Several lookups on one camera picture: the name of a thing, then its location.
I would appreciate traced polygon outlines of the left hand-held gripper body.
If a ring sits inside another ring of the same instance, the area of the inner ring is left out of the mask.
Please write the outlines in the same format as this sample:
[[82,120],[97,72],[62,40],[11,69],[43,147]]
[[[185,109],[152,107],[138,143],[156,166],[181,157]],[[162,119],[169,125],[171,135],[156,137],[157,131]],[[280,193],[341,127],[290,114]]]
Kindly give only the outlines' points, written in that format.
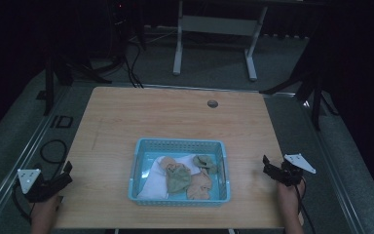
[[30,203],[45,202],[66,186],[66,173],[44,180],[40,169],[18,169],[21,192]]

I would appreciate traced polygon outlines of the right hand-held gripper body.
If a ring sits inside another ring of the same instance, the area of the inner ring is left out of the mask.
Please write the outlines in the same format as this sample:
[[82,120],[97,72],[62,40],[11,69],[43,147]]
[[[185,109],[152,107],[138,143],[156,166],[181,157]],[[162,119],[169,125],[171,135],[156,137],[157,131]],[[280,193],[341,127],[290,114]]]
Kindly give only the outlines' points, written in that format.
[[301,153],[285,154],[280,167],[274,167],[274,171],[274,180],[283,183],[285,186],[299,184],[304,172],[313,175],[317,172]]

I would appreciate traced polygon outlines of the person's left hand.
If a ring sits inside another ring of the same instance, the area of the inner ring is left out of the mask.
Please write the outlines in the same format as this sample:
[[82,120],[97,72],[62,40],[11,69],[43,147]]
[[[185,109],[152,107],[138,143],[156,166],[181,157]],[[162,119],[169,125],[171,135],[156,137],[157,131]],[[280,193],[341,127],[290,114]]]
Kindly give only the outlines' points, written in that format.
[[45,202],[33,203],[30,215],[32,222],[54,221],[61,200],[62,198],[56,194]]

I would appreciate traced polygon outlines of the person's right hand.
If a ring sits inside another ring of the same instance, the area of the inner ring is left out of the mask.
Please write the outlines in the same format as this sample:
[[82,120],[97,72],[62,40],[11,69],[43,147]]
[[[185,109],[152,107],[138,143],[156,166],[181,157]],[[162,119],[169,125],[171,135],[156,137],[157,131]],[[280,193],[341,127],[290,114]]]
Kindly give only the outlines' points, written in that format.
[[298,215],[299,202],[303,199],[306,183],[301,181],[296,187],[277,183],[278,205],[283,215]]

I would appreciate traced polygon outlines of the small green sock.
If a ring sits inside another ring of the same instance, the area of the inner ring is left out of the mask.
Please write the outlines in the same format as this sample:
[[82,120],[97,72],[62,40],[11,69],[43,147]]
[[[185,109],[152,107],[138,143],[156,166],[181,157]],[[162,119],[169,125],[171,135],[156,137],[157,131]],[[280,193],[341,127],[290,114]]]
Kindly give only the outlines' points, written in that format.
[[208,155],[196,155],[193,158],[193,163],[199,168],[206,169],[211,175],[217,173],[217,166]]

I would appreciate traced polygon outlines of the large beige sock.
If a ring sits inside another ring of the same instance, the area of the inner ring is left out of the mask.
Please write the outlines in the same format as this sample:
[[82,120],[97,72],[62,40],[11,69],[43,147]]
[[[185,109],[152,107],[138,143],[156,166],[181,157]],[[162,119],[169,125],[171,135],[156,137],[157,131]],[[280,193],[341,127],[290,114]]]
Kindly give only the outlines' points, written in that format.
[[198,174],[191,176],[191,183],[187,189],[189,200],[208,200],[209,190],[212,188],[212,181],[205,169],[201,169]]

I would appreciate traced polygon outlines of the light blue plastic basket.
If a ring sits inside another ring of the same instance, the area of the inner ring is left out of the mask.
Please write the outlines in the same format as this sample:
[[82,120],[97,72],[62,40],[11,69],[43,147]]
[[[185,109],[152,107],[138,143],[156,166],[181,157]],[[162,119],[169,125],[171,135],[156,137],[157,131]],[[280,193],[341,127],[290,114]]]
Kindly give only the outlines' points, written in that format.
[[[217,166],[210,175],[212,188],[208,200],[189,200],[187,193],[169,194],[167,199],[138,199],[148,171],[161,156],[180,158],[194,154],[208,155]],[[219,140],[140,138],[136,144],[129,183],[129,198],[140,206],[217,207],[230,201],[230,180],[224,143]]]

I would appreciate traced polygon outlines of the black metal stand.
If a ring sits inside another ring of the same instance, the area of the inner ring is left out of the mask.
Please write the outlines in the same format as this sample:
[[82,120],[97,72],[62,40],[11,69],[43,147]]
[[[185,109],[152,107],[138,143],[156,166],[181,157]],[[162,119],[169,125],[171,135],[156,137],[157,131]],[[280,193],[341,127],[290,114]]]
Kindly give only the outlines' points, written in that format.
[[334,111],[322,94],[324,68],[328,64],[329,59],[330,56],[328,49],[314,38],[311,38],[301,57],[296,62],[290,77],[273,88],[260,91],[260,94],[273,95],[300,82],[301,85],[298,88],[295,97],[298,101],[303,102],[307,101],[309,97],[313,97],[311,120],[315,129],[319,131],[319,114],[322,100],[324,100],[327,108],[333,114],[337,115],[337,112]]
[[59,80],[61,85],[70,86],[73,78],[70,75],[70,70],[78,71],[85,77],[96,81],[97,83],[111,84],[110,80],[106,80],[100,76],[101,73],[110,71],[120,65],[119,60],[114,60],[112,63],[92,69],[83,65],[61,53],[51,53],[45,63],[45,90],[43,91],[43,100],[45,101],[44,115],[48,116],[55,105],[55,85],[54,75]]

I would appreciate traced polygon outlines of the white sock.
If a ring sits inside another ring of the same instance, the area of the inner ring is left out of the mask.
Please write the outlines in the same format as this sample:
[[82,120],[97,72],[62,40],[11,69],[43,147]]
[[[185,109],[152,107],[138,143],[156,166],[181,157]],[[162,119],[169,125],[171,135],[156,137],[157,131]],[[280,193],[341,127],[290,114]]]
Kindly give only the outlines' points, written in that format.
[[[163,170],[160,166],[160,162],[164,157],[169,156],[158,157],[153,162],[150,170],[148,171],[148,175],[146,176],[144,185],[142,186],[140,192],[137,194],[138,199],[163,200],[168,198],[168,195],[170,193],[168,193],[167,189],[167,174],[166,171]],[[176,163],[181,163],[188,167],[191,171],[191,175],[194,175],[199,172],[199,168],[193,163],[194,157],[195,155],[191,154],[188,156],[173,159],[176,161]]]

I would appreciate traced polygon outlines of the large green sock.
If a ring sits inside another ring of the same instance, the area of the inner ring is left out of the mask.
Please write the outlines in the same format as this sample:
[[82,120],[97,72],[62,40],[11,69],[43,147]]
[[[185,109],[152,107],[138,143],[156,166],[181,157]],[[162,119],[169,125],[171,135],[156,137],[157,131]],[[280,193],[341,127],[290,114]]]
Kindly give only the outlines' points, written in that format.
[[176,194],[185,192],[191,184],[191,171],[181,163],[166,166],[168,193]]

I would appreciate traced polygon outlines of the small beige sock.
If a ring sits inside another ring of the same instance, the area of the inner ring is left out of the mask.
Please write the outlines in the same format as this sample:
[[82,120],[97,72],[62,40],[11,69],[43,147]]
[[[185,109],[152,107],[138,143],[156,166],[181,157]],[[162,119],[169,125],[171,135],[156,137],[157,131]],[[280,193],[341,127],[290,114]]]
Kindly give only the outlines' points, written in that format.
[[165,171],[167,170],[174,171],[177,167],[177,163],[171,157],[164,157],[160,162],[160,166]]

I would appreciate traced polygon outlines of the white metal desk frame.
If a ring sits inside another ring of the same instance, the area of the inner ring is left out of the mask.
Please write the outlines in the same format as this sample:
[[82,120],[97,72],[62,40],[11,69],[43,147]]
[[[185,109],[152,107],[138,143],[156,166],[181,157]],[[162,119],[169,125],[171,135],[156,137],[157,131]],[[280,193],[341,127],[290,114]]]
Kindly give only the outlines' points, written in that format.
[[174,75],[179,75],[181,73],[183,55],[182,37],[184,32],[248,36],[251,38],[251,43],[249,47],[244,50],[244,60],[249,80],[256,81],[257,73],[253,54],[268,7],[263,6],[261,8],[260,13],[258,14],[258,19],[224,19],[185,15],[183,13],[183,3],[183,0],[178,0],[177,40],[172,73]]

